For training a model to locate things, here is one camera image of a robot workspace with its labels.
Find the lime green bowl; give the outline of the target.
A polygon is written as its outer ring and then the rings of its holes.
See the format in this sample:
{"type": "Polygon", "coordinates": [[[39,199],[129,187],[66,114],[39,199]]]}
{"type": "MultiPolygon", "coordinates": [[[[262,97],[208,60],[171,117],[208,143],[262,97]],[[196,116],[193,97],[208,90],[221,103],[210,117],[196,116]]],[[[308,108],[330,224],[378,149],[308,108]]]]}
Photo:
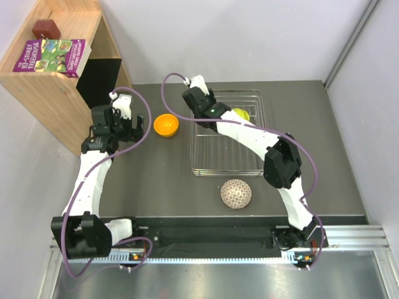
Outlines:
{"type": "Polygon", "coordinates": [[[236,114],[240,116],[242,119],[250,121],[251,119],[250,114],[246,110],[243,110],[241,108],[233,108],[233,111],[236,112],[236,114]]]}

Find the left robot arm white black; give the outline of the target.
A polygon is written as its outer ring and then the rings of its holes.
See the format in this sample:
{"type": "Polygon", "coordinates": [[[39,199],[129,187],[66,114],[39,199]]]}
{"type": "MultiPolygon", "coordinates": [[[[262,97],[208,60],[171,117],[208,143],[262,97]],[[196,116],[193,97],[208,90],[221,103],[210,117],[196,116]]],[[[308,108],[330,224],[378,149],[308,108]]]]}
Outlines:
{"type": "Polygon", "coordinates": [[[80,169],[68,206],[52,219],[50,228],[68,259],[106,257],[122,241],[134,247],[141,232],[131,218],[104,223],[99,217],[103,184],[113,156],[121,142],[137,142],[143,137],[143,117],[132,126],[130,105],[119,100],[91,110],[92,125],[81,145],[80,169]]]}

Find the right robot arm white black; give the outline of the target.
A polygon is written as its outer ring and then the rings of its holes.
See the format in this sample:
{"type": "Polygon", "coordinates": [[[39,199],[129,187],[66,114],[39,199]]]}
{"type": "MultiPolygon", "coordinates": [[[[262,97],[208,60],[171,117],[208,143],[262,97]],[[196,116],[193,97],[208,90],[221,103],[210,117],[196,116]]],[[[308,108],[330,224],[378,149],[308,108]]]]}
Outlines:
{"type": "Polygon", "coordinates": [[[205,94],[199,87],[191,87],[182,97],[199,126],[237,141],[264,162],[264,179],[278,190],[288,214],[289,227],[272,233],[276,246],[287,250],[311,242],[317,222],[305,207],[302,161],[293,137],[255,128],[231,107],[217,102],[212,91],[205,94]]]}

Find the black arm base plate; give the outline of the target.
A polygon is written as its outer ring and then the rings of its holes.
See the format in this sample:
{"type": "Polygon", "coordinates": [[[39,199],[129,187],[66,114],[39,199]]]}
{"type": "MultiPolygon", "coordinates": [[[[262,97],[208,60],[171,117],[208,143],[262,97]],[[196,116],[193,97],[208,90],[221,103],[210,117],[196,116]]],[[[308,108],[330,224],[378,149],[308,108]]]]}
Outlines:
{"type": "Polygon", "coordinates": [[[135,237],[153,242],[154,259],[280,257],[285,248],[328,246],[319,228],[309,240],[289,241],[292,230],[280,216],[135,217],[132,223],[135,237]]]}

